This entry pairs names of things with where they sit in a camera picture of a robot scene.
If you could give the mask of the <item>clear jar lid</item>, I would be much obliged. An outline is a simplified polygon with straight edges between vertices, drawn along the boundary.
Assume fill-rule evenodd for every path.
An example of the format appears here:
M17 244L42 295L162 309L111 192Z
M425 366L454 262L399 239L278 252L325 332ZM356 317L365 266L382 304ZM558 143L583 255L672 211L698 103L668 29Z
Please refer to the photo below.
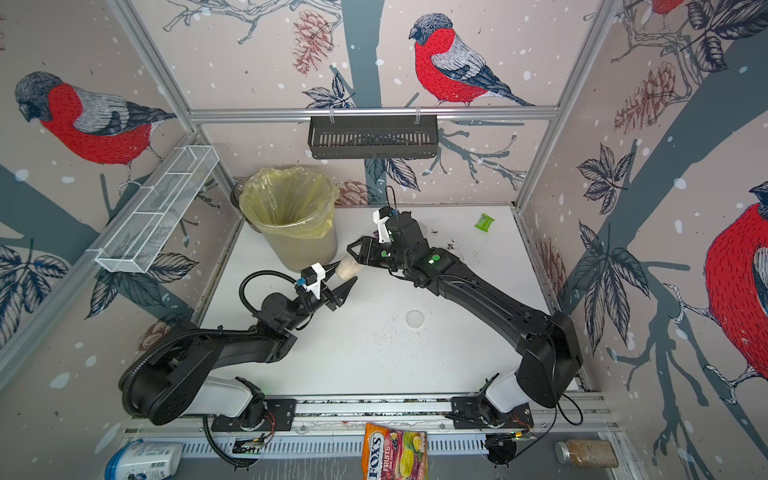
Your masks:
M420 329L425 322L425 316L420 310L410 310L406 313L405 323L408 328L413 330Z

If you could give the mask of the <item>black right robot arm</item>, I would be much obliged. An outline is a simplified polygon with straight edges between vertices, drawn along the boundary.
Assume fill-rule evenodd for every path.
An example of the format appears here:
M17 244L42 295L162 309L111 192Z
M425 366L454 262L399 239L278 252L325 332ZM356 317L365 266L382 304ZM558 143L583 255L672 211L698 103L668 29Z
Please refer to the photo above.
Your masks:
M572 319L523 304L473 272L456 255L425 239L408 248L362 236L347 246L358 263L400 271L417 288L443 297L480 319L522 356L517 384L529 400L555 407L583 364Z

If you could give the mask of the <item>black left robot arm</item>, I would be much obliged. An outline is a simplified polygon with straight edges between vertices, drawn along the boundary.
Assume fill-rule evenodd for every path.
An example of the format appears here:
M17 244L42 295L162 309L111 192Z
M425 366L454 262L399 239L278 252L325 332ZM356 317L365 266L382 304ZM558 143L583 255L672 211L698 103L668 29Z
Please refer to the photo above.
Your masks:
M335 311L345 305L359 270L340 263L314 265L298 279L275 270L246 276L238 296L255 324L246 330L199 328L182 322L129 366L118 382L123 409L155 425L181 416L217 415L246 418L259 424L266 415L263 392L246 379L220 380L212 371L247 363L275 363L284 359L323 307ZM248 284L260 277L276 277L291 284L295 298L274 292L260 307L246 297Z

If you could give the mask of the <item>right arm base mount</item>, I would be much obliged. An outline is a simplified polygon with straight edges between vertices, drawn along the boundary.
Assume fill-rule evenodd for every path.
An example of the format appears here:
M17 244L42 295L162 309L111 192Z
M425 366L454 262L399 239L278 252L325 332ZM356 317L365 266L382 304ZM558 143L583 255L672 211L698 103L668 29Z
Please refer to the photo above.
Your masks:
M528 404L503 413L480 395L452 397L450 403L450 411L445 417L453 422L455 429L530 430L533 428Z

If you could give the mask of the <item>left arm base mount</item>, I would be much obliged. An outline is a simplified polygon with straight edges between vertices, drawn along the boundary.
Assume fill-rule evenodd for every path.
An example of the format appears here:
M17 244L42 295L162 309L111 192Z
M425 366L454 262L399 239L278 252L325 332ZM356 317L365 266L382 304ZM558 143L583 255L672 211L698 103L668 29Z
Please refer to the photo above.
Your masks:
M238 417L215 416L210 429L213 432L287 432L291 430L297 400L270 398L255 400Z

